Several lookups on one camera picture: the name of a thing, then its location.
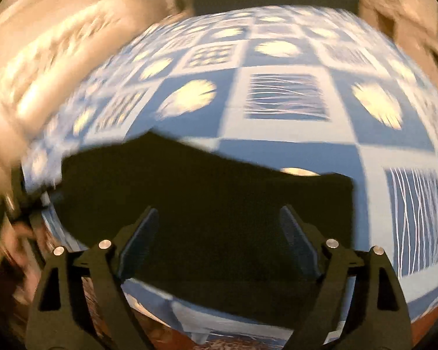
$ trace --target round metal bolt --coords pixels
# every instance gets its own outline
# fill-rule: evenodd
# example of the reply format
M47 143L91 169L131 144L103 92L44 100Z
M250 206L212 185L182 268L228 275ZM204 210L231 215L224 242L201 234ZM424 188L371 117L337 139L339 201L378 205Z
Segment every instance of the round metal bolt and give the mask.
M99 242L99 249L105 250L110 246L112 246L112 242L110 242L108 239L104 239L103 241Z
M54 255L56 255L58 257L61 254L63 254L64 252L65 252L65 248L63 246L58 246L58 247L55 247Z
M374 246L373 247L373 252L377 255L383 255L384 254L384 249L381 246Z
M335 249L339 246L339 242L333 238L330 238L329 240L326 241L326 245L331 249Z

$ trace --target blue and white tablecloth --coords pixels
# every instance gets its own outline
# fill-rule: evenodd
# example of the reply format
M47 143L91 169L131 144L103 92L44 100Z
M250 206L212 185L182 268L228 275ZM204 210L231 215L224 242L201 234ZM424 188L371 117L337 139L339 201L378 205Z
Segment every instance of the blue and white tablecloth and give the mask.
M27 188L58 180L66 154L151 128L274 169L349 176L356 248L385 249L412 320L438 306L438 92L356 16L270 6L151 27L95 69L33 142ZM84 248L51 209L45 218L71 250ZM136 280L124 290L198 343L282 346L291 334Z

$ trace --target black cloth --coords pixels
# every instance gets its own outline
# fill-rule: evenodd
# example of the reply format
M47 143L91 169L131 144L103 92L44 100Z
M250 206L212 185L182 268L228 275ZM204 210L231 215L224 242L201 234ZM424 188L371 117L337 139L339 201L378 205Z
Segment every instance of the black cloth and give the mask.
M284 174L149 132L64 159L55 210L71 235L92 246L152 206L160 229L138 279L191 303L291 328L318 286L292 263L279 209L291 204L350 246L353 189L343 175Z

